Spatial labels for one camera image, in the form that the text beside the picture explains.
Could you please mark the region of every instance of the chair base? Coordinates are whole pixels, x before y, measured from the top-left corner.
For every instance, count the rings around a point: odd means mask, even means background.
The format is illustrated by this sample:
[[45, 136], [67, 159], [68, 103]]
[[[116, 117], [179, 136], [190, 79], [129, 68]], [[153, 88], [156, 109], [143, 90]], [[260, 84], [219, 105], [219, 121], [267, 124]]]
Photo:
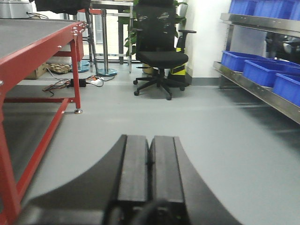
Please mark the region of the chair base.
[[158, 70], [155, 70], [153, 77], [138, 77], [133, 81], [133, 84], [136, 85], [138, 81], [148, 81], [148, 82], [136, 89], [136, 91], [134, 92], [135, 96], [138, 96], [140, 94], [140, 90], [156, 84], [157, 87], [162, 87], [168, 93], [166, 97], [167, 100], [172, 99], [172, 93], [170, 91], [170, 87], [178, 87], [180, 88], [181, 91], [184, 91], [185, 87], [187, 86], [185, 83], [181, 83], [178, 81], [165, 78], [164, 69], [159, 69], [159, 73]]

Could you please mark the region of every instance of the blue plastic bin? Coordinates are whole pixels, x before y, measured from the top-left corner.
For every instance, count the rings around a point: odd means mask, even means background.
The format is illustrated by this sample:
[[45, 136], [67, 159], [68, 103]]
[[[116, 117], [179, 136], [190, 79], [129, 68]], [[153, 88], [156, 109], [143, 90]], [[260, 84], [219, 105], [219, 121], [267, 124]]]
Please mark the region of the blue plastic bin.
[[300, 20], [300, 1], [295, 2], [290, 20]]
[[300, 106], [299, 76], [276, 74], [276, 80], [272, 91], [295, 105]]
[[283, 65], [288, 65], [291, 67], [300, 67], [299, 64], [295, 63], [295, 62], [290, 62], [290, 61], [283, 61], [283, 60], [275, 60], [275, 59], [270, 59], [272, 61], [274, 61], [277, 64], [283, 64]]
[[230, 52], [222, 51], [222, 61], [221, 64], [230, 68], [233, 71], [243, 72], [245, 66], [245, 60], [252, 61], [272, 61], [272, 59], [267, 59], [259, 55], [246, 54], [241, 52]]
[[244, 76], [249, 80], [266, 87], [273, 87], [276, 73], [300, 76], [300, 67], [265, 61], [245, 61]]
[[296, 0], [258, 0], [254, 15], [290, 19]]
[[240, 15], [253, 15], [257, 0], [232, 0], [229, 13]]

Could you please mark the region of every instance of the red metal table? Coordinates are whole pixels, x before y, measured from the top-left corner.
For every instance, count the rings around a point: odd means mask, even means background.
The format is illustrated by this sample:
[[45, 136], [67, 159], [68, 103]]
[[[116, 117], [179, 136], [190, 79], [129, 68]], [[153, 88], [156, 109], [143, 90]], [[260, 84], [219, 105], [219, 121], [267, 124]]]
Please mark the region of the red metal table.
[[[75, 113], [82, 112], [77, 62], [83, 58], [84, 29], [83, 22], [75, 21], [0, 19], [0, 200], [3, 204], [0, 225], [12, 224], [19, 214], [20, 202], [67, 105], [75, 103]], [[71, 51], [59, 52], [68, 43]], [[5, 98], [9, 90], [52, 56], [72, 58], [74, 97]], [[14, 179], [3, 127], [4, 102], [61, 103], [18, 182]]]

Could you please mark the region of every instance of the stainless steel shelf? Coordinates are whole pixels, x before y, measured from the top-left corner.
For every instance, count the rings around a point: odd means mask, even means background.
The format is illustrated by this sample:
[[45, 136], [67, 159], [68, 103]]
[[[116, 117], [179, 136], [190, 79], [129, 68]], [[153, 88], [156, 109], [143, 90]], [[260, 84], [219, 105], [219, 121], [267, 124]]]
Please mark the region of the stainless steel shelf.
[[101, 7], [103, 7], [103, 5], [133, 6], [133, 2], [130, 2], [130, 1], [91, 0], [90, 3], [93, 6], [93, 8], [97, 8], [97, 6], [99, 6], [101, 8]]
[[233, 83], [247, 90], [254, 96], [258, 97], [265, 103], [269, 104], [293, 121], [300, 124], [300, 107], [273, 93], [270, 88], [265, 88], [257, 83], [254, 83], [253, 81], [244, 77], [242, 73], [232, 71], [219, 62], [214, 62], [214, 68], [223, 77], [229, 79]]
[[300, 21], [222, 13], [224, 23], [300, 38]]

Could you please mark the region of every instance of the gray tabletop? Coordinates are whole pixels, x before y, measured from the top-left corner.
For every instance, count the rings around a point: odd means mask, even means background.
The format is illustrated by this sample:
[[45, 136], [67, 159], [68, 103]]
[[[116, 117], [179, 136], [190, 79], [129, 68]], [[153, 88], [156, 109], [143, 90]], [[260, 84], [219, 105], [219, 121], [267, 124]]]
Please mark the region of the gray tabletop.
[[72, 23], [74, 21], [0, 19], [0, 58]]

